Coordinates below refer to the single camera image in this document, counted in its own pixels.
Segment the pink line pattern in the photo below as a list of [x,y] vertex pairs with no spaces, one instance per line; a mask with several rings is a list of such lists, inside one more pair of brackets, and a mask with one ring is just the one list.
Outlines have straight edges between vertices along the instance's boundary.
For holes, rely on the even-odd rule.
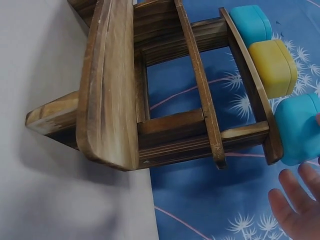
[[311,0],[306,0],[306,1],[320,8],[320,5],[315,3],[314,1],[311,1]]
[[313,160],[311,161],[307,161],[308,164],[312,164],[312,165],[316,165],[317,167],[320,167],[319,164],[317,162],[314,162]]
[[[227,80],[227,79],[230,79],[230,78],[231,78],[231,77],[218,78],[218,79],[215,79],[215,80],[208,81],[208,84],[213,84],[213,83],[220,82],[220,81],[222,81],[222,80]],[[156,103],[155,105],[151,106],[151,107],[150,107],[150,111],[153,110],[153,109],[155,109],[156,107],[159,107],[161,104],[164,104],[165,102],[169,101],[170,99],[175,98],[176,96],[179,96],[179,95],[181,95],[181,94],[185,94],[185,93],[190,92],[190,91],[192,91],[192,90],[195,90],[195,89],[197,89],[197,88],[198,88],[198,86],[193,86],[193,87],[191,87],[191,88],[188,88],[187,90],[184,90],[184,91],[178,92],[178,93],[176,93],[176,94],[173,94],[173,95],[167,97],[166,99],[164,99],[164,100]]]
[[237,153],[237,152],[227,152],[225,154],[227,157],[253,157],[253,158],[264,158],[263,154],[249,154],[249,153]]
[[181,219],[177,218],[176,216],[172,215],[170,212],[167,212],[163,209],[161,209],[160,207],[154,206],[155,209],[157,209],[158,211],[168,215],[169,217],[173,218],[174,220],[177,220],[179,223],[182,223],[183,225],[185,225],[187,228],[189,228],[190,230],[194,231],[196,234],[198,234],[199,236],[201,236],[203,239],[205,240],[212,240],[211,238],[203,235],[201,232],[199,232],[197,229],[193,228],[192,226],[190,226],[188,223],[182,221]]

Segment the hand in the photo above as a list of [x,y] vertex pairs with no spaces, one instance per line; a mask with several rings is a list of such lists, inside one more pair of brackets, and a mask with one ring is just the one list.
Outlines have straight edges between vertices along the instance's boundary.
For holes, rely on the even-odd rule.
[[320,175],[308,163],[301,164],[298,173],[316,201],[308,196],[292,172],[284,169],[279,174],[279,181],[295,211],[279,189],[272,189],[268,194],[271,209],[282,229],[293,240],[319,240]]

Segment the blue fabric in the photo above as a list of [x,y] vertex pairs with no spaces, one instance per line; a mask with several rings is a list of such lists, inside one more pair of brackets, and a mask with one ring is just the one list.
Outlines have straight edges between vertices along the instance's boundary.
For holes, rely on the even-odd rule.
[[[293,95],[320,95],[320,0],[184,0],[189,20],[218,17],[218,8],[257,4],[268,17],[273,38],[281,38],[299,78]],[[254,122],[248,97],[229,48],[201,54],[220,129]],[[201,107],[189,57],[148,68],[151,117]],[[272,99],[275,110],[282,99]],[[314,167],[318,170],[316,160]],[[287,240],[271,214],[267,194],[279,188],[278,162],[267,166],[261,146],[227,157],[217,170],[208,157],[151,168],[160,240]],[[297,167],[290,167],[296,172]]]

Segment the wood grain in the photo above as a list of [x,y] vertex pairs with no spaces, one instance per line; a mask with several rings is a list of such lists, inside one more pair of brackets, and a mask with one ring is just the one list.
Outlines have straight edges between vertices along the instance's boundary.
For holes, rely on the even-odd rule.
[[219,9],[227,24],[229,46],[239,69],[252,111],[257,122],[267,121],[269,134],[262,144],[266,161],[276,163],[284,154],[277,123],[256,67],[235,24],[224,8]]
[[139,149],[207,133],[202,109],[181,112],[138,123]]
[[78,148],[90,160],[139,165],[132,0],[101,0],[85,51],[76,118]]
[[[221,17],[191,23],[191,28],[199,52],[228,46],[226,21]],[[135,52],[143,51],[147,66],[189,55],[182,28],[135,42],[134,49]]]
[[141,52],[134,58],[136,122],[150,119],[147,66]]
[[[269,132],[267,121],[228,129],[221,132],[225,152],[262,144]],[[157,167],[185,162],[212,155],[207,134],[168,142],[159,146],[141,149],[139,168]]]
[[84,20],[85,24],[90,27],[92,17],[95,12],[97,0],[67,0],[74,8],[79,16]]
[[202,60],[200,58],[200,53],[197,47],[195,36],[190,26],[185,8],[182,4],[182,0],[174,0],[174,3],[180,18],[184,37],[194,69],[196,84],[198,86],[200,94],[202,111],[213,159],[218,168],[225,168],[227,164],[217,122],[216,111],[212,101],[209,84],[207,81],[204,66],[202,64]]
[[[69,2],[89,24],[96,1]],[[134,5],[133,13],[134,51],[136,54],[143,52],[147,67],[189,55],[173,0],[145,1]],[[228,46],[224,18],[194,22],[191,28],[200,52]]]
[[74,91],[30,111],[25,126],[42,135],[52,134],[74,126],[78,107],[78,92]]

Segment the yellow toy block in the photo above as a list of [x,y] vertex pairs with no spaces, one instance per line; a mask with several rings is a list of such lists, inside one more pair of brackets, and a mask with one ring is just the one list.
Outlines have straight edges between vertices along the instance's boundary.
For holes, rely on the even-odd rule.
[[248,51],[269,99],[293,92],[298,78],[297,66],[280,39],[255,42]]

